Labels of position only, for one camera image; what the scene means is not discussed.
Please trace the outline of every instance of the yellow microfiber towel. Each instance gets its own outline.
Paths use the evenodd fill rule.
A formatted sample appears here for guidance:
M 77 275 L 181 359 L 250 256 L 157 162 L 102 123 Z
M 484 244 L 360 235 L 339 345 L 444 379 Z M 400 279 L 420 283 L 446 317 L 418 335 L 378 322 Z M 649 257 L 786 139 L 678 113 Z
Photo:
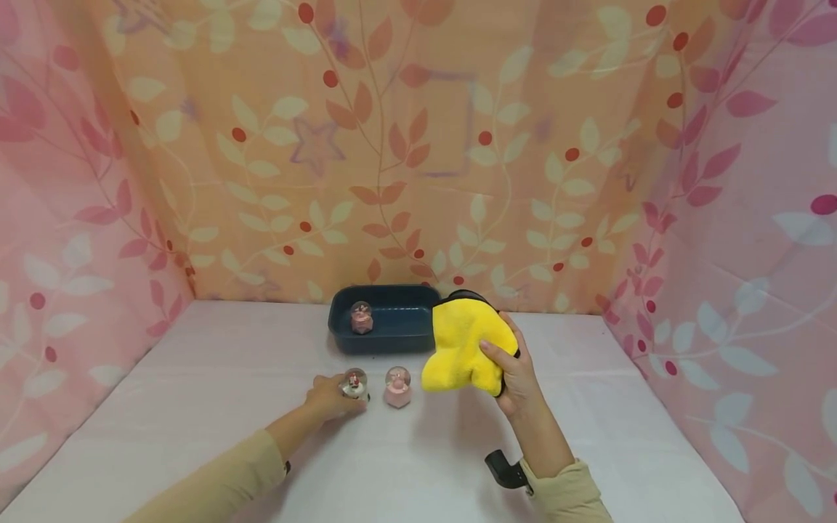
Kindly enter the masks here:
M 433 308 L 433 334 L 436 352 L 421 373 L 421 383 L 429 392 L 449 391 L 469 383 L 500 396 L 503 371 L 480 350 L 486 340 L 516 356 L 517 339 L 511 328 L 481 296 L 465 291 L 471 297 L 454 297 Z

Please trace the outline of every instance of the dark blue tray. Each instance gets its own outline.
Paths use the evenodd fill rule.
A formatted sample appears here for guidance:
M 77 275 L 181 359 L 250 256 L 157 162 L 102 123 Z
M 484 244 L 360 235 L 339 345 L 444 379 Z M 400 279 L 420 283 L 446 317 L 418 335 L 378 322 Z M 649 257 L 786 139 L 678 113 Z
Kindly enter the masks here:
M 407 354 L 429 352 L 433 337 L 433 306 L 439 292 L 425 285 L 355 285 L 337 291 L 331 300 L 328 330 L 345 354 Z M 372 330 L 352 332 L 352 305 L 372 307 Z

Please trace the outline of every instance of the black clip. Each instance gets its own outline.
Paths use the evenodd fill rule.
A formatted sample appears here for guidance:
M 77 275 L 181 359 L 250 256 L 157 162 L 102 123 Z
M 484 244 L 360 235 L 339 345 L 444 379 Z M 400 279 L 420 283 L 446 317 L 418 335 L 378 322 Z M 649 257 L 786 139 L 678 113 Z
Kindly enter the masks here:
M 488 465 L 488 470 L 494 476 L 494 481 L 504 489 L 519 489 L 526 487 L 526 492 L 531 495 L 532 489 L 529 485 L 529 480 L 526 474 L 523 473 L 523 467 L 518 461 L 515 464 L 509 464 L 506 455 L 502 450 L 495 450 L 491 454 L 485 456 L 485 464 Z

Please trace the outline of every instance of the beige sleeve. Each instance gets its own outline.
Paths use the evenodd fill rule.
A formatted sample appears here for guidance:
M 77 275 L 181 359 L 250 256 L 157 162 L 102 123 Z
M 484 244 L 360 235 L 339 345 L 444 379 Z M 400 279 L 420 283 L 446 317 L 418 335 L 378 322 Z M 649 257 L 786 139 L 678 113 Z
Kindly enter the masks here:
M 285 461 L 260 430 L 169 487 L 123 523 L 227 523 L 285 478 Z
M 613 523 L 583 461 L 576 460 L 554 478 L 536 478 L 525 460 L 521 466 L 545 523 Z

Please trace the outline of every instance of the pink floral backdrop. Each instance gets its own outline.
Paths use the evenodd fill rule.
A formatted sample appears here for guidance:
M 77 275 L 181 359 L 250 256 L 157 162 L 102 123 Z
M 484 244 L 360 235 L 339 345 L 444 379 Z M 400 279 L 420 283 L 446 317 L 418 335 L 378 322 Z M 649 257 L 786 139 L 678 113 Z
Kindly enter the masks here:
M 0 0 L 0 246 L 1 510 L 193 295 L 40 0 Z

